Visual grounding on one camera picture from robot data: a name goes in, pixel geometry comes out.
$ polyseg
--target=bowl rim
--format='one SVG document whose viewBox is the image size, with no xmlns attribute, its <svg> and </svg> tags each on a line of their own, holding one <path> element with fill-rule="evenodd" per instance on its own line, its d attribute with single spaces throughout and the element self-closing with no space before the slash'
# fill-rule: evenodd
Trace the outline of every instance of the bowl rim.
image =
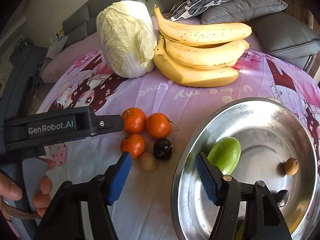
<svg viewBox="0 0 320 240">
<path fill-rule="evenodd" d="M 273 101 L 273 100 L 267 99 L 267 98 L 259 98 L 259 97 L 241 98 L 241 99 L 237 99 L 235 101 L 232 101 L 230 103 L 227 103 L 227 104 L 223 105 L 218 110 L 216 110 L 215 112 L 210 114 L 199 125 L 199 127 L 195 130 L 195 132 L 192 134 L 190 140 L 188 141 L 188 143 L 186 144 L 185 148 L 183 149 L 183 151 L 181 153 L 181 156 L 179 158 L 179 161 L 178 161 L 178 164 L 177 164 L 176 170 L 174 172 L 174 176 L 173 176 L 172 187 L 171 187 L 171 198 L 170 198 L 172 223 L 173 223 L 174 230 L 175 230 L 176 235 L 177 235 L 179 240 L 188 240 L 187 236 L 184 233 L 184 230 L 182 229 L 180 218 L 179 218 L 178 199 L 179 199 L 179 188 L 180 188 L 181 175 L 182 175 L 185 162 L 186 162 L 186 160 L 187 160 L 187 158 L 188 158 L 188 156 L 190 154 L 191 149 L 193 148 L 193 146 L 196 143 L 196 141 L 198 140 L 198 138 L 202 135 L 204 129 L 214 119 L 216 119 L 219 115 L 223 114 L 225 111 L 229 110 L 230 108 L 232 108 L 232 107 L 234 107 L 236 105 L 242 104 L 242 103 L 250 102 L 250 101 L 262 101 L 262 102 L 268 102 L 268 103 L 275 104 L 275 105 L 283 108 L 289 114 L 291 114 L 297 121 L 299 121 L 300 125 L 304 128 L 304 131 L 307 134 L 307 136 L 309 138 L 309 142 L 310 142 L 310 144 L 312 146 L 311 148 L 312 148 L 312 151 L 313 151 L 313 158 L 314 158 L 314 164 L 315 164 L 315 166 L 314 166 L 315 177 L 314 177 L 313 192 L 312 192 L 312 196 L 311 196 L 311 199 L 310 199 L 310 203 L 308 205 L 308 208 L 306 209 L 305 214 L 303 215 L 303 219 L 301 219 L 299 224 L 296 226 L 296 228 L 292 232 L 292 234 L 291 234 L 292 236 L 295 235 L 295 232 L 297 231 L 297 229 L 299 229 L 299 227 L 302 224 L 302 222 L 304 221 L 307 213 L 309 212 L 309 209 L 310 209 L 311 204 L 313 202 L 313 198 L 314 198 L 315 191 L 316 191 L 317 161 L 316 161 L 316 151 L 315 151 L 315 148 L 313 146 L 312 139 L 311 139 L 311 136 L 310 136 L 307 128 L 303 125 L 301 120 L 289 108 L 287 108 L 286 106 L 284 106 L 281 103 L 278 103 L 276 101 Z"/>
</svg>

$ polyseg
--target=human hand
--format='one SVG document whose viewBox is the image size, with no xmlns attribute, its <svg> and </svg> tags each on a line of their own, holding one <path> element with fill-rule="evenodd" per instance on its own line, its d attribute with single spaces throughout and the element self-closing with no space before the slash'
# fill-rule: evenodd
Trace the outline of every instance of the human hand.
<svg viewBox="0 0 320 240">
<path fill-rule="evenodd" d="M 55 167 L 52 160 L 43 159 L 48 163 L 48 169 Z M 33 204 L 37 208 L 39 216 L 43 217 L 47 207 L 51 202 L 49 193 L 52 190 L 52 182 L 49 177 L 45 176 L 40 181 L 40 192 L 37 192 L 33 197 Z M 5 203 L 2 196 L 11 200 L 20 200 L 22 198 L 21 189 L 6 175 L 0 172 L 0 210 L 6 220 L 11 220 L 11 217 L 5 210 Z"/>
</svg>

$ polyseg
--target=stainless steel bowl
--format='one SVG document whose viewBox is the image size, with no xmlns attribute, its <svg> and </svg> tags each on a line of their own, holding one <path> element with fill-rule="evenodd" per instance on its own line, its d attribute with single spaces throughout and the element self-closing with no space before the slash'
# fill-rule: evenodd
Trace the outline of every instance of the stainless steel bowl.
<svg viewBox="0 0 320 240">
<path fill-rule="evenodd" d="M 209 116 L 182 152 L 174 175 L 171 213 L 180 240 L 208 239 L 219 208 L 206 196 L 195 168 L 195 155 L 208 153 L 225 136 L 238 139 L 241 156 L 232 176 L 254 184 L 263 180 L 271 192 L 289 191 L 280 208 L 292 237 L 311 205 L 316 188 L 316 153 L 307 130 L 286 107 L 264 98 L 231 102 Z M 283 162 L 294 157 L 299 170 L 285 175 Z M 245 203 L 239 217 L 245 216 Z"/>
</svg>

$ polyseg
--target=banana bunch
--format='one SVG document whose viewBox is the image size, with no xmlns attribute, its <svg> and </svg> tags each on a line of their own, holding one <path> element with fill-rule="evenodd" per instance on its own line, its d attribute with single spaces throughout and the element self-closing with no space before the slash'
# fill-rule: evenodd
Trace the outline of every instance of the banana bunch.
<svg viewBox="0 0 320 240">
<path fill-rule="evenodd" d="M 160 41 L 154 50 L 157 68 L 172 81 L 189 87 L 219 87 L 234 82 L 232 66 L 249 44 L 251 28 L 243 23 L 188 25 L 166 20 L 154 7 Z"/>
</svg>

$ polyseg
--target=green fruit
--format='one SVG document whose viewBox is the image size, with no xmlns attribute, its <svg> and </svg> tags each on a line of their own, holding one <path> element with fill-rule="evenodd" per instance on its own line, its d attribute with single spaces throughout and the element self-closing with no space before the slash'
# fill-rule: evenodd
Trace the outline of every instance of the green fruit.
<svg viewBox="0 0 320 240">
<path fill-rule="evenodd" d="M 241 226 L 239 227 L 239 230 L 236 234 L 235 240 L 241 240 L 242 234 L 243 234 L 243 229 L 244 229 L 244 222 L 242 222 Z"/>
<path fill-rule="evenodd" d="M 218 166 L 223 175 L 230 175 L 238 164 L 240 154 L 238 140 L 224 137 L 212 147 L 208 160 L 212 165 Z"/>
</svg>

